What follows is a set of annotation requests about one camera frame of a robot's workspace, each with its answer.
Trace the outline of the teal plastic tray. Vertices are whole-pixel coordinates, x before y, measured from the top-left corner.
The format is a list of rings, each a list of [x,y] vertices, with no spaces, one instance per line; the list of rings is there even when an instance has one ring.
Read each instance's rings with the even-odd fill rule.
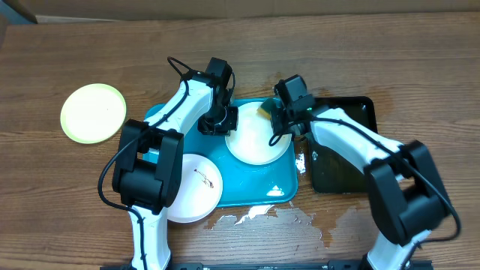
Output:
[[[238,99],[235,107],[265,98]],[[202,155],[212,161],[223,179],[219,206],[255,206],[284,203],[298,190],[293,142],[277,160],[265,165],[250,165],[234,157],[227,148],[226,136],[203,135],[195,124],[184,137],[186,154]]]

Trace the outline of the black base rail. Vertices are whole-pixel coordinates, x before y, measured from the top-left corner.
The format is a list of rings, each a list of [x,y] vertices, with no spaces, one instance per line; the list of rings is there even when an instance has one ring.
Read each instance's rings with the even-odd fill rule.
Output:
[[[100,270],[127,270],[135,269],[130,265],[101,266]],[[287,263],[287,264],[222,264],[203,265],[199,262],[169,263],[169,270],[357,270],[363,267],[363,260],[335,259],[328,262],[316,263]],[[414,261],[409,270],[434,270],[431,261]]]

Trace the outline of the yellow green rimmed plate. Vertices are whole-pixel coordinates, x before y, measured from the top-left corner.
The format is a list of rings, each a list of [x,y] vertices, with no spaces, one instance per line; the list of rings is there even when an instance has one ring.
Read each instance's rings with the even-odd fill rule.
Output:
[[[116,88],[103,83],[84,85],[64,102],[61,128],[77,143],[100,143],[121,128],[126,113],[125,98]]]

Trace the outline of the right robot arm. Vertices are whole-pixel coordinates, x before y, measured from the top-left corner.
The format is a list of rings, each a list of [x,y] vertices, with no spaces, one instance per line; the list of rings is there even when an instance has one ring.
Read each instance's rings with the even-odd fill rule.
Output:
[[[339,106],[317,103],[299,75],[280,80],[281,105],[266,110],[276,145],[285,134],[308,134],[361,171],[379,236],[360,269],[410,269],[417,248],[448,216],[458,214],[431,153],[418,140],[403,144],[353,120]]]

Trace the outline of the black water tray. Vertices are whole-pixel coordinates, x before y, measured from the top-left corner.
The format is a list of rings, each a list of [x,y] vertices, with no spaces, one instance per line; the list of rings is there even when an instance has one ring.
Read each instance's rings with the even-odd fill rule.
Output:
[[[377,132],[374,102],[365,96],[356,97],[317,97],[314,113],[323,109],[341,108],[356,122]],[[363,174],[351,163],[330,148],[308,139],[310,150],[310,176],[313,189],[321,194],[364,193],[366,185]]]

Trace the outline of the white plate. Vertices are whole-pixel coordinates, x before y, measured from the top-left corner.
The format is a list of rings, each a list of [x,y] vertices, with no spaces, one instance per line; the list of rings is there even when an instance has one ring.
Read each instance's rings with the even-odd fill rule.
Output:
[[[269,145],[273,136],[271,122],[257,110],[261,101],[250,102],[238,108],[237,130],[225,138],[231,154],[250,165],[270,164],[280,158],[289,148],[292,135],[283,135],[274,146]]]
[[[184,154],[181,184],[168,220],[187,224],[208,216],[220,202],[224,189],[221,173],[208,158],[198,154]]]

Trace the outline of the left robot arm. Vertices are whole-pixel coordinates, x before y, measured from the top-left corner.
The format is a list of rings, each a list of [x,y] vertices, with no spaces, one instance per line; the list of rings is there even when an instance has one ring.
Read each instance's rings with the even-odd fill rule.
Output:
[[[167,209],[182,180],[184,137],[192,128],[203,135],[228,136],[237,128],[232,106],[235,75],[227,61],[211,58],[204,71],[180,74],[177,92],[144,121],[128,120],[118,151],[106,165],[113,170],[112,189],[121,197],[133,224],[134,255],[127,269],[166,269]]]

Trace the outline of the green yellow sponge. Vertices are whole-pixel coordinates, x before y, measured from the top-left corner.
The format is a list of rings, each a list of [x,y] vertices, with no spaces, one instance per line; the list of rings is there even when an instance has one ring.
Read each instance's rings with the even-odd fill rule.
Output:
[[[272,113],[277,109],[276,102],[273,98],[268,98],[262,102],[256,112],[264,119],[271,120]]]

